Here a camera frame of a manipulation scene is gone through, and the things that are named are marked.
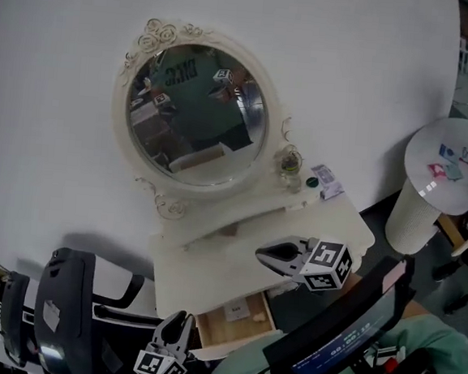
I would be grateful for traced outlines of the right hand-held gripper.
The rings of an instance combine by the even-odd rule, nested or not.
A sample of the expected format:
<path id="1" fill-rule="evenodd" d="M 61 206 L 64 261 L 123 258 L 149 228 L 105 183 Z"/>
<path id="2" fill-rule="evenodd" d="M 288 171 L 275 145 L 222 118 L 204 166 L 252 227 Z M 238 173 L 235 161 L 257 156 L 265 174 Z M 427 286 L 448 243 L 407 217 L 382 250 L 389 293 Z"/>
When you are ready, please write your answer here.
<path id="1" fill-rule="evenodd" d="M 256 249 L 256 258 L 268 269 L 280 276 L 291 277 L 293 282 L 304 284 L 309 290 L 339 290 L 346 283 L 353 267 L 349 246 L 330 239 L 318 239 L 303 258 L 298 271 L 298 257 L 278 259 L 268 254 L 302 255 L 307 240 L 294 235 L 275 239 Z"/>

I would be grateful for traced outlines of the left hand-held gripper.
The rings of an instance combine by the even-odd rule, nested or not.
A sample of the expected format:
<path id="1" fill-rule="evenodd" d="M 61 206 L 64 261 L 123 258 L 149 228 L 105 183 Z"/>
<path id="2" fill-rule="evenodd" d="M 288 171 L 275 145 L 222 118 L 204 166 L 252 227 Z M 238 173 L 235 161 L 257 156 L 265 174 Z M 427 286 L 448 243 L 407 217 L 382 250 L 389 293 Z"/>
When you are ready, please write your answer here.
<path id="1" fill-rule="evenodd" d="M 195 316 L 183 310 L 164 319 L 156 327 L 152 342 L 139 351 L 134 373 L 186 374 L 188 370 L 184 362 L 193 341 L 195 326 Z"/>

